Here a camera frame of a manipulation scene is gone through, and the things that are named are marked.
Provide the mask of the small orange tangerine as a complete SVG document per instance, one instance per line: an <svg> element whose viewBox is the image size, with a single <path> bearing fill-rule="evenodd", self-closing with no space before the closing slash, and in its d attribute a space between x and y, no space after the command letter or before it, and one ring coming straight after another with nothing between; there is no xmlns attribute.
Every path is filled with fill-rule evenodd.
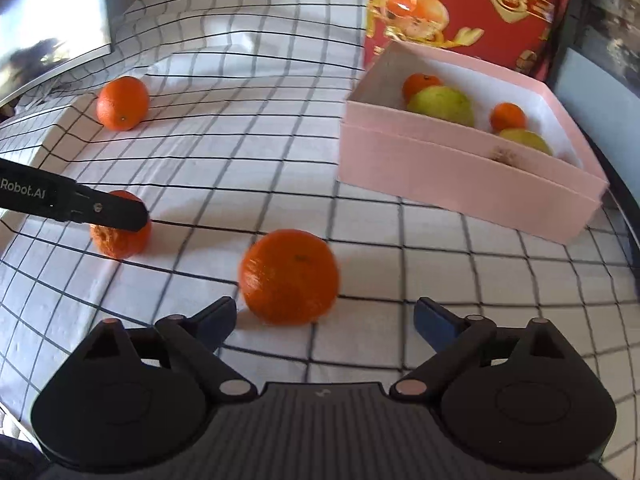
<svg viewBox="0 0 640 480"><path fill-rule="evenodd" d="M116 190L110 193L120 196L127 193L130 196L135 196L125 190ZM152 221L150 216L148 224L138 232L111 229L106 226L95 226L94 224L90 226L90 235L94 247L102 255L113 259L127 259L143 252L150 239L151 231Z"/></svg>

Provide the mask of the large orange tangerine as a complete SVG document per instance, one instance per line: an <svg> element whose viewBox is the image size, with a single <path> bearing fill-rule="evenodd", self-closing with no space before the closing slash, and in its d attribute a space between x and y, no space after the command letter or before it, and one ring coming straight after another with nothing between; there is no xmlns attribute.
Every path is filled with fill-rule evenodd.
<svg viewBox="0 0 640 480"><path fill-rule="evenodd" d="M247 249L239 289L248 310L271 325L304 325L331 310L340 270L328 244L301 230L273 231Z"/></svg>

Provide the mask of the far orange tangerine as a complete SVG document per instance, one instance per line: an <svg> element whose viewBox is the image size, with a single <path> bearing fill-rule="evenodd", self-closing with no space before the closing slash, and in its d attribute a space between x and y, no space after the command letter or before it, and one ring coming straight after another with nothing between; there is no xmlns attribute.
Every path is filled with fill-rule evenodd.
<svg viewBox="0 0 640 480"><path fill-rule="evenodd" d="M150 107L145 84L136 77L122 76L110 81L96 101L96 116L105 128L128 131L142 122Z"/></svg>

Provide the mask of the white black grid tablecloth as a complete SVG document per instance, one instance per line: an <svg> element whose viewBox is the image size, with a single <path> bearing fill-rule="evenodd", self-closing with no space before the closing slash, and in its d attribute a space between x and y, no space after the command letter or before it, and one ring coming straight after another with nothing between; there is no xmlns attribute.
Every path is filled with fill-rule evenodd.
<svg viewBox="0 0 640 480"><path fill-rule="evenodd" d="M503 326L541 315L604 383L618 422L603 461L639 474L639 297L631 239L607 198L577 240L547 242L337 179L344 101L361 73L364 0L138 0L107 58L29 92L1 126L4 158L101 191L153 219L117 261L86 226L1 216L1 401L27 422L35 397L104 318L147 326L238 292L259 237L324 238L341 270L317 324L270 327L241 309L221 359L265 382L391 384L430 355L412 305L434 298ZM112 131L96 101L140 79L148 114Z"/></svg>

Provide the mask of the dark screen monitor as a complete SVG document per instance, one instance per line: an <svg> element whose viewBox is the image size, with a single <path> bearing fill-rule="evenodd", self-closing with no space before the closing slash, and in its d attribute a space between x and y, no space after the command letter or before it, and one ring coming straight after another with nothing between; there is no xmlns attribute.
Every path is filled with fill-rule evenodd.
<svg viewBox="0 0 640 480"><path fill-rule="evenodd" d="M112 50L106 0L1 0L1 103Z"/></svg>

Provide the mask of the small green pear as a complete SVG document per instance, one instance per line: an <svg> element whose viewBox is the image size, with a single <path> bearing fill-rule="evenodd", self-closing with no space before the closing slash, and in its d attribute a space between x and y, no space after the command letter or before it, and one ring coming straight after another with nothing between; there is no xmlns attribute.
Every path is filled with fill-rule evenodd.
<svg viewBox="0 0 640 480"><path fill-rule="evenodd" d="M527 146L549 156L553 155L547 142L537 133L524 128L507 128L498 133L501 139Z"/></svg>

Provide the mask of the pink cardboard box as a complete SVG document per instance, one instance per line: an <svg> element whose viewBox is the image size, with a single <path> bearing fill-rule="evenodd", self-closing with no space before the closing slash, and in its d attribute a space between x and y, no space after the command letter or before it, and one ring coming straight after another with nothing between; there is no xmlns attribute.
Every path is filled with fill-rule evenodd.
<svg viewBox="0 0 640 480"><path fill-rule="evenodd" d="M413 73L435 75L468 96L475 125L408 112L401 86ZM551 154L491 132L489 113L502 102L524 110ZM406 42L388 44L348 96L338 177L561 244L586 226L608 189L589 143L545 84Z"/></svg>

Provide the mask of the orange tangerine in box right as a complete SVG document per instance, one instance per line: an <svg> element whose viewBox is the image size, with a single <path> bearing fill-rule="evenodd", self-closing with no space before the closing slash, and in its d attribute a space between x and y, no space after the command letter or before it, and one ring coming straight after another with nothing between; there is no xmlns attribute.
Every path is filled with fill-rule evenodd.
<svg viewBox="0 0 640 480"><path fill-rule="evenodd" d="M491 129L499 133L506 129L524 129L527 117L524 110L511 102L497 104L489 114Z"/></svg>

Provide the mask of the orange tangerine in box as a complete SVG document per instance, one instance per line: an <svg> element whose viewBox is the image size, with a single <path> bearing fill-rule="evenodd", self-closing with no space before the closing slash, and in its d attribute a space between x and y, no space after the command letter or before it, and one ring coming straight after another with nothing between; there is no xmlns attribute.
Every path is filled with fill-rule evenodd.
<svg viewBox="0 0 640 480"><path fill-rule="evenodd" d="M415 73L410 75L402 84L402 97L404 98L405 103L408 104L416 93L426 88L441 85L442 81L436 76Z"/></svg>
<svg viewBox="0 0 640 480"><path fill-rule="evenodd" d="M527 117L524 110L511 102L497 104L489 114L491 129L499 133L506 129L524 129Z"/></svg>

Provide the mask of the large green pear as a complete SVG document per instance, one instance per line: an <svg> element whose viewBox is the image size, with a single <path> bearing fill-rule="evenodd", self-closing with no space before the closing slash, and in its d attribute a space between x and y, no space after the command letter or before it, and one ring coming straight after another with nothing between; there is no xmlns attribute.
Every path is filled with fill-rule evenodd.
<svg viewBox="0 0 640 480"><path fill-rule="evenodd" d="M460 90L447 86L427 87L410 99L408 112L474 127L475 116L471 100Z"/></svg>

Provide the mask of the orange tangerine in box back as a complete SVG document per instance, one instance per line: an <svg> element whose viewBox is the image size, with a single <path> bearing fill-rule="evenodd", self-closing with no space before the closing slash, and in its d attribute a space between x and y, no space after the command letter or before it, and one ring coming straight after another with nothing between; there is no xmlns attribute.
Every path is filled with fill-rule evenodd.
<svg viewBox="0 0 640 480"><path fill-rule="evenodd" d="M441 85L442 81L436 76L415 73L410 75L402 84L402 97L404 98L405 103L408 104L416 93L426 88Z"/></svg>

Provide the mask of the red snack bag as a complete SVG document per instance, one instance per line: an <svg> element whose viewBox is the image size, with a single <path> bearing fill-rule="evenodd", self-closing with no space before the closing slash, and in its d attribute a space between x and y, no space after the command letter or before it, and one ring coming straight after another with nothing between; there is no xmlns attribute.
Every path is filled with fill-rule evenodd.
<svg viewBox="0 0 640 480"><path fill-rule="evenodd" d="M546 79L568 0L367 0L363 63L390 41L453 50Z"/></svg>

